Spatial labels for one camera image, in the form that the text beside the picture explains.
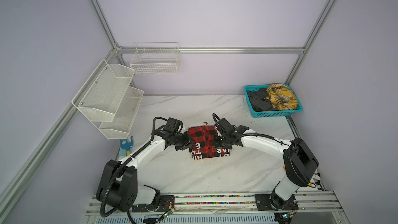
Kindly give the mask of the red black plaid shirt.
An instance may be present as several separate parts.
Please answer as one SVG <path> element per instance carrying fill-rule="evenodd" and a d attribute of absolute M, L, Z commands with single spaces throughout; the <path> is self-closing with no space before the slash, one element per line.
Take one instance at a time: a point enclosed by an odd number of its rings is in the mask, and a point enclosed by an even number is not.
<path fill-rule="evenodd" d="M 219 138 L 218 131 L 213 125 L 204 125 L 188 129 L 188 138 L 191 142 L 189 151 L 194 161 L 227 157 L 230 155 L 228 148 L 216 148 L 214 145 Z"/>

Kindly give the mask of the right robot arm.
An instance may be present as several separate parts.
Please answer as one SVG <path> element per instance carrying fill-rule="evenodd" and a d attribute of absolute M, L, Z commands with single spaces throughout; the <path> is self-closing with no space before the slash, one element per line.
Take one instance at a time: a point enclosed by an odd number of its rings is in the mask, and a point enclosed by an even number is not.
<path fill-rule="evenodd" d="M 269 195 L 269 207 L 279 211 L 289 205 L 293 195 L 300 188 L 311 187 L 311 179 L 319 162 L 303 139 L 278 139 L 258 133 L 246 126 L 230 124 L 225 118 L 212 115 L 215 127 L 220 134 L 216 139 L 217 148 L 241 146 L 253 148 L 271 155 L 284 163 L 285 176 L 278 182 Z"/>

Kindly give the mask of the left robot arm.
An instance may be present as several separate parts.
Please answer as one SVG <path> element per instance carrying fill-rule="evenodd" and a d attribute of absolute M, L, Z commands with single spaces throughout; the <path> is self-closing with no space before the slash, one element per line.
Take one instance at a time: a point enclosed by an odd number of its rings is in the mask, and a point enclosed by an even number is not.
<path fill-rule="evenodd" d="M 107 218 L 114 212 L 121 211 L 131 218 L 131 210 L 135 207 L 145 208 L 150 212 L 158 210 L 160 190 L 149 185 L 140 186 L 138 169 L 169 146 L 174 146 L 179 151 L 189 148 L 190 145 L 182 121 L 155 117 L 151 136 L 146 143 L 132 154 L 106 163 L 96 192 L 96 199 L 101 203 L 100 216 Z"/>

